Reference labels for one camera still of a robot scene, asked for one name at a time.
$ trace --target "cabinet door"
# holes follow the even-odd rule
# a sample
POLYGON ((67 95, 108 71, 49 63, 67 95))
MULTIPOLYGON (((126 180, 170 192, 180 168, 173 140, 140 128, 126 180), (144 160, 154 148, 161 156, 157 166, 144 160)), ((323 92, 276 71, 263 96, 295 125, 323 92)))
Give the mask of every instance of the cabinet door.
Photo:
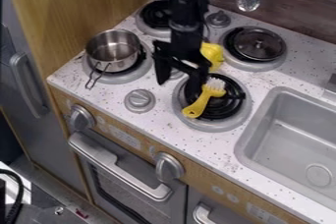
POLYGON ((187 224, 252 224, 252 222, 190 188, 187 224))
POLYGON ((84 186, 75 159, 37 77, 11 0, 3 0, 0 105, 32 161, 78 192, 84 186))

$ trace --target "sink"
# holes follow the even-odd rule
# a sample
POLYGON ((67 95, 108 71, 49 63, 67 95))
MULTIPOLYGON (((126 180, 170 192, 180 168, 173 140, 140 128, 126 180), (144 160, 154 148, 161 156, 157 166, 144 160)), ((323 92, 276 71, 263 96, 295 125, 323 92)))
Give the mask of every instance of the sink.
POLYGON ((336 107, 269 91, 235 146, 245 166, 336 210, 336 107))

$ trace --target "cable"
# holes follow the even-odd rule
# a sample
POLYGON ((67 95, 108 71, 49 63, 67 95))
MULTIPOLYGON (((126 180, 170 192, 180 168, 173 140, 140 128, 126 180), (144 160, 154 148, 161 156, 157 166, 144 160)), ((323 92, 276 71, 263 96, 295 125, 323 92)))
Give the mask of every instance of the cable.
POLYGON ((17 198, 15 199, 15 202, 12 205, 11 210, 8 212, 6 219, 5 219, 5 224, 15 224, 15 221, 17 220, 21 207, 22 207, 22 201, 24 197, 24 183, 19 177, 19 175, 17 175, 16 173, 12 171, 0 169, 0 174, 1 173, 6 174, 12 177, 13 179, 15 179, 19 186, 17 198))

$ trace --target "yellow toy utensil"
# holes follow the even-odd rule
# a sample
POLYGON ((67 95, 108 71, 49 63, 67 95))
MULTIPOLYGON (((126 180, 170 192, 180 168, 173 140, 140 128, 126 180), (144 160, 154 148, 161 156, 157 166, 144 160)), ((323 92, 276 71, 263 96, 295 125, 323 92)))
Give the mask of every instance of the yellow toy utensil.
POLYGON ((206 42, 201 44, 200 53, 212 63, 210 72, 218 70, 220 65, 224 62, 223 51, 223 47, 218 44, 206 42))
POLYGON ((226 90, 224 88, 224 81, 216 78, 209 78, 206 84, 201 87, 202 93, 196 102, 184 108, 182 113, 189 118, 199 117, 203 113, 211 96, 221 97, 226 94, 226 90))

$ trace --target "oven door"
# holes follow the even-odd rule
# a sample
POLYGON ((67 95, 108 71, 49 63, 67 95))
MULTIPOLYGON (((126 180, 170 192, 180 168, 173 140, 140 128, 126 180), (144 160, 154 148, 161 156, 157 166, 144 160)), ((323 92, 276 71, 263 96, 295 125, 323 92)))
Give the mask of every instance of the oven door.
POLYGON ((185 223, 186 185, 162 184, 154 166, 93 131, 74 133, 69 143, 96 205, 127 224, 185 223))

